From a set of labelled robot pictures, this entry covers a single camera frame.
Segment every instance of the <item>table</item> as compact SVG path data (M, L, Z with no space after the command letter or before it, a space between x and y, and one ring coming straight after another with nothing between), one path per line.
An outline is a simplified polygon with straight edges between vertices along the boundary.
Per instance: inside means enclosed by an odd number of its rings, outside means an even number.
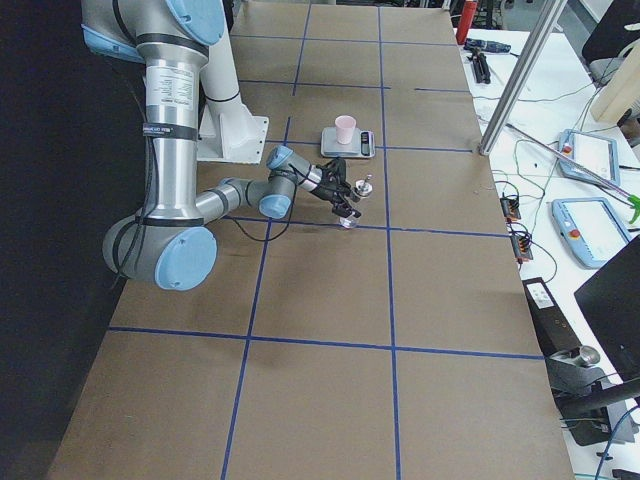
M375 132L366 216L301 192L277 241L211 224L200 287L128 282L50 478L572 478L448 13L249 2L232 44L270 146Z
M522 50L527 36L526 32L507 31L472 30L469 33L470 38L508 43L512 45L512 52L516 54ZM467 55L468 52L461 51L470 90L472 95L476 97L474 104L480 118L480 126L481 129L484 129L486 127L484 120L491 118L497 101L477 97L499 97L517 58L511 55L487 54L488 63L493 69L492 83L484 85L475 83L473 72L469 62L466 60ZM557 140L561 131L566 128L572 128L576 124L576 120L583 108L594 95L595 87L590 83L591 81L585 69L564 35L554 33L549 38L520 98L529 100L555 99L574 92L581 87L585 88L556 101L518 102L510 121L521 130L545 143ZM595 122L589 114L583 130L599 130L609 126L608 124ZM637 157L617 127L599 132L599 134L617 141L621 165L640 166ZM517 166L513 152L515 142L519 138L517 134L507 129L501 134L496 147L490 155L494 178L496 181L508 180L513 182L520 189L522 195L539 196L540 190L538 188L516 175ZM606 197L606 195L595 186L564 178L557 169L552 171L553 157L542 152L537 146L526 143L521 144L518 147L517 157L520 172L524 177L544 185L549 175L551 175L547 194L537 215L534 239L549 250L558 263L558 273L548 283L548 287L558 305L583 344L595 346L602 351L573 296L573 292L589 279L595 273L595 270L581 268L568 251L563 240L558 235L551 217L550 202L556 198ZM640 175L637 172L622 171L621 183L622 187L628 191L640 191ZM512 193L512 191L509 191L509 187L507 187L506 193ZM631 213L627 207L613 199L609 198L609 200L620 218L626 221L630 220ZM523 223L531 228L536 224L536 210L539 202L532 199L523 199L522 203L520 210ZM522 266L520 272L522 279L533 277L550 278L554 270L553 262L540 249L533 248L534 261L525 263ZM603 368L605 373L615 371L606 357L603 358L599 366ZM640 417L636 415L634 418L637 421ZM565 432L565 440L569 447L574 471L593 474L599 460L595 452L602 451L603 445L579 447L568 432ZM640 471L640 437L638 435L636 435L634 444L615 445L612 447L612 451L614 452L614 460L606 463L603 475L610 476L612 468Z

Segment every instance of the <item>small metal object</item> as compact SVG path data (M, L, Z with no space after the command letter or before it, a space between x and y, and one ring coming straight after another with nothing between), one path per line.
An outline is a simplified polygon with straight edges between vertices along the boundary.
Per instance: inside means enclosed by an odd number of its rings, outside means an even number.
M344 228L355 228L358 226L358 222L362 216L362 200L365 200L373 193L373 185L371 185L371 179L373 175L368 174L362 180L357 180L355 186L351 190L351 199L358 206L359 211L351 214L349 217L340 217L340 225Z
M373 192L373 185L371 185L371 179L373 178L373 175L368 174L364 180L357 180L356 181L356 187L354 188L354 194L360 198L358 198L358 200L360 200L361 198L366 198L369 195L371 195L371 193Z
M600 353L589 345L581 345L570 350L569 357L578 367L592 367L600 362Z

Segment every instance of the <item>black clamp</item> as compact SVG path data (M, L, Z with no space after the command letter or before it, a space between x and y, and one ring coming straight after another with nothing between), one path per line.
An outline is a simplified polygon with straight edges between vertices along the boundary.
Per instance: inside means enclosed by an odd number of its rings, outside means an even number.
M476 83L491 83L491 72L489 71L489 64L485 54L479 48L474 47L471 49L471 56L468 58L473 67L473 76L476 79Z

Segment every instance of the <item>metal pole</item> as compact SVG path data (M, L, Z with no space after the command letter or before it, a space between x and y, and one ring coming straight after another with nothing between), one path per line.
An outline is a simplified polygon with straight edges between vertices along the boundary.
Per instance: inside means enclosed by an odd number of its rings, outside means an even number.
M605 390L590 393L587 396L561 403L558 407L566 418L579 417L583 413L622 402L640 395L640 378L629 380Z
M522 49L520 58L513 69L507 85L504 87L504 93L502 97L500 97L496 110L482 137L480 147L478 148L481 155L489 155L489 153L491 153L566 3L567 0L547 0L542 7L540 18Z

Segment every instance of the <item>light blue joint cap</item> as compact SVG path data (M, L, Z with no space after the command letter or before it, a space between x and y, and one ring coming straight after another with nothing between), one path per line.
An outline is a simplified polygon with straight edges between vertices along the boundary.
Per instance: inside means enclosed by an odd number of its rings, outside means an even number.
M224 10L219 0L165 0L180 26L198 43L215 45L224 34Z
M216 261L218 244L204 227L192 227L168 243L156 264L156 284L164 290L189 290L200 285Z
M284 217L291 206L291 199L286 195L267 195L260 200L260 213L265 217L279 219Z
M275 170L280 165L282 165L287 158L293 155L293 150L285 147L284 145L280 145L279 147L271 150L269 154L269 160L267 160L267 168L269 170Z
M126 43L109 38L86 25L82 25L82 30L84 43L93 53L126 60L127 62L144 63L144 59L138 54L138 51Z

